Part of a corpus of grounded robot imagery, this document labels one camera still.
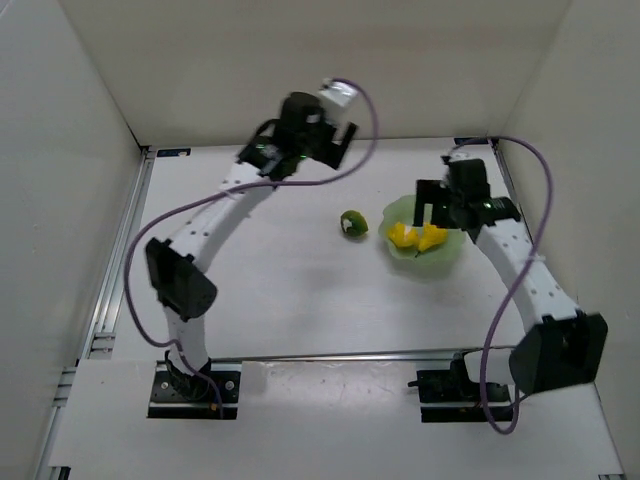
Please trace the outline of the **yellow fake pear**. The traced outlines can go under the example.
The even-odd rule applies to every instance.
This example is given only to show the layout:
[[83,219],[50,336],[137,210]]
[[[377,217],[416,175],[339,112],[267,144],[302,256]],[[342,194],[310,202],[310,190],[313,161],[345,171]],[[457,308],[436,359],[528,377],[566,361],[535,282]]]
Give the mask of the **yellow fake pear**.
[[448,239],[448,230],[430,223],[425,223],[418,230],[416,243],[416,255],[420,256],[439,245],[444,244]]

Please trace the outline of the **yellow fake lemon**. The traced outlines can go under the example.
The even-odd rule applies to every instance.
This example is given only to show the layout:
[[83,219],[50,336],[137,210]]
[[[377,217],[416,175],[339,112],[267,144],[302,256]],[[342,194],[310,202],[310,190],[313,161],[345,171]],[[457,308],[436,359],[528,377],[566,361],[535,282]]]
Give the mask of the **yellow fake lemon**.
[[416,250],[420,241],[419,229],[401,222],[395,223],[387,232],[388,239],[398,249]]

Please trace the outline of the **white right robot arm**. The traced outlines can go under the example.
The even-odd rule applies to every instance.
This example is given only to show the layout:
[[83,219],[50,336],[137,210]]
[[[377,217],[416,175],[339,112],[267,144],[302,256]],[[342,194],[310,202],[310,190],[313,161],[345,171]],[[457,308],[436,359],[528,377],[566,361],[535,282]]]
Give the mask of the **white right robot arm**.
[[493,197],[480,159],[454,161],[442,180],[416,182],[414,219],[466,232],[511,294],[525,335],[509,352],[464,355],[473,383],[513,385],[526,395],[595,380],[608,333],[599,313],[584,312],[559,286],[511,199]]

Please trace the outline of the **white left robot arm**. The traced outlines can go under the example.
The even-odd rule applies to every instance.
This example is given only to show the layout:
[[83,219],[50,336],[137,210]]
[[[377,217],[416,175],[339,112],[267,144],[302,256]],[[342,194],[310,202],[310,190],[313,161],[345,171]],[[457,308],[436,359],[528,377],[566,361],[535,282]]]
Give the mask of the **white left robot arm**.
[[251,211],[296,173],[300,162],[311,158],[340,167],[357,127],[349,124],[340,141],[334,137],[357,95],[342,82],[315,94],[289,94],[278,117],[259,127],[240,150],[221,193],[169,238],[147,242],[150,282],[168,324],[167,360],[179,373],[192,377],[209,364],[204,317],[217,296],[207,276],[214,257]]

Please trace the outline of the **green glass fruit bowl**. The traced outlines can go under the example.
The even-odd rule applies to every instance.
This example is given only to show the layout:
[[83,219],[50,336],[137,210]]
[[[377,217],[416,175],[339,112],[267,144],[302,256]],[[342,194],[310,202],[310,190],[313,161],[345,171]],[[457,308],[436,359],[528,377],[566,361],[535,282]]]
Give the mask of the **green glass fruit bowl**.
[[[406,276],[429,278],[446,276],[460,258],[466,235],[460,230],[448,230],[447,241],[417,256],[414,249],[398,249],[388,239],[388,230],[397,222],[412,225],[414,212],[414,195],[404,195],[384,207],[382,221],[378,227],[381,251],[389,266]],[[425,208],[424,224],[429,223],[431,206]]]

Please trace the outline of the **green fake fruit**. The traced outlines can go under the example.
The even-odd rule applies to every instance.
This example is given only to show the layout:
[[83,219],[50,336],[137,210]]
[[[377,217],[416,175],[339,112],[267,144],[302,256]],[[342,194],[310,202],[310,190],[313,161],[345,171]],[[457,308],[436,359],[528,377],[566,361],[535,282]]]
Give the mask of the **green fake fruit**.
[[351,239],[361,238],[369,231],[365,217],[356,210],[347,210],[341,214],[340,227],[343,235]]

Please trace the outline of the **right blue corner label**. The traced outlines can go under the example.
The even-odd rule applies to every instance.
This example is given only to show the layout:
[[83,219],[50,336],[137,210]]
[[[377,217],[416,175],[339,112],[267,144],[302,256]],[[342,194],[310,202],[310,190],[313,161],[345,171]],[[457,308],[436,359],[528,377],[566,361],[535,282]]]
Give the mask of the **right blue corner label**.
[[454,145],[462,147],[467,145],[487,145],[489,139],[487,137],[455,137]]

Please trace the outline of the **blue corner label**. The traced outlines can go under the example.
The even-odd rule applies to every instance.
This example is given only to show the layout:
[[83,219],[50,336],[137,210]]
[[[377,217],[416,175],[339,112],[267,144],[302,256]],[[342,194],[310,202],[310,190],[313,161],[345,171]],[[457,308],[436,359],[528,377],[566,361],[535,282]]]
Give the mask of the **blue corner label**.
[[191,154],[190,148],[159,149],[156,152],[157,158],[187,157]]
[[467,145],[487,145],[489,139],[487,137],[455,137],[454,145],[462,147]]

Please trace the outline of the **left blue corner label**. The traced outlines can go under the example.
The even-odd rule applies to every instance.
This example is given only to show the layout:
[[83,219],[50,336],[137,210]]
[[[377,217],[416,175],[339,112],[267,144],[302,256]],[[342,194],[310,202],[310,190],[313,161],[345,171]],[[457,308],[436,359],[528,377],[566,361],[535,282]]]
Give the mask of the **left blue corner label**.
[[159,149],[156,152],[157,158],[187,157],[191,154],[190,148]]

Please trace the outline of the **front aluminium frame rail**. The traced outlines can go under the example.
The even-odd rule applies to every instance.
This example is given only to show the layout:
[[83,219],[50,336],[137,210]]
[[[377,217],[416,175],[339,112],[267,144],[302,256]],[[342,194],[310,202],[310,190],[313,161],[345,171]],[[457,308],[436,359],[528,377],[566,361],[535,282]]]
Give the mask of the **front aluminium frame rail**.
[[212,357],[213,363],[240,362],[348,362],[348,361],[433,361],[452,359],[456,355],[481,352],[481,348],[454,348],[435,350],[401,350],[358,353],[300,354],[300,355],[263,355]]

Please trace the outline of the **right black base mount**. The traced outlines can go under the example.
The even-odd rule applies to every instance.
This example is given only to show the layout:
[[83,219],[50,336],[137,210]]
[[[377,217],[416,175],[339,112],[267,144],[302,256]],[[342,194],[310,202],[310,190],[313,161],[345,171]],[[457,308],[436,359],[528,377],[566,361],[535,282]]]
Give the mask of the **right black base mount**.
[[479,383],[467,373],[464,362],[467,353],[471,350],[417,365],[415,377],[407,387],[418,394],[422,423],[487,423]]

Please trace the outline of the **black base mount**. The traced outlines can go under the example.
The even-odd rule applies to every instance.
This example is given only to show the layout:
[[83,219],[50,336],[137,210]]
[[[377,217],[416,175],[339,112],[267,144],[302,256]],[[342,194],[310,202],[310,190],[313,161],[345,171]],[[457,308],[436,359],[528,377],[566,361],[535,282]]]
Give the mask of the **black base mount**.
[[467,353],[471,350],[417,365],[415,377],[407,387],[418,394],[422,423],[487,423],[479,383],[467,373],[464,362]]
[[199,378],[173,372],[165,361],[156,363],[147,417],[153,419],[236,420],[241,382],[241,363],[213,362],[207,375],[217,386]]

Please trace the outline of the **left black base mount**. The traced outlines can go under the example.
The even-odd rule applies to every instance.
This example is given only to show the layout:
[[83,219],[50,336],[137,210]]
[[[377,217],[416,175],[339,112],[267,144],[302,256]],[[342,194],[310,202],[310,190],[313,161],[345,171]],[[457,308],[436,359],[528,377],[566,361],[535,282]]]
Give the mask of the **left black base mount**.
[[217,386],[199,378],[173,372],[165,361],[156,363],[147,417],[153,419],[236,420],[241,382],[241,363],[213,362],[207,375]]

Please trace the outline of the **left aluminium frame rail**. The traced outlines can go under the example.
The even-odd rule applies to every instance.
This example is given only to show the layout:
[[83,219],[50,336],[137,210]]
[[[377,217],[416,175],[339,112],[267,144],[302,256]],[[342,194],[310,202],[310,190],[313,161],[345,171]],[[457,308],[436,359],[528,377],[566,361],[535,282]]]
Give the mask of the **left aluminium frame rail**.
[[69,477],[70,469],[68,467],[51,467],[49,465],[51,453],[79,363],[91,358],[98,360],[111,358],[123,297],[124,257],[129,242],[141,222],[154,159],[153,147],[144,146],[141,148],[139,167],[120,218],[117,235],[99,284],[98,293],[90,310],[90,316],[84,329],[84,337],[75,360],[62,369],[59,377],[36,471],[33,475],[35,479],[67,479]]

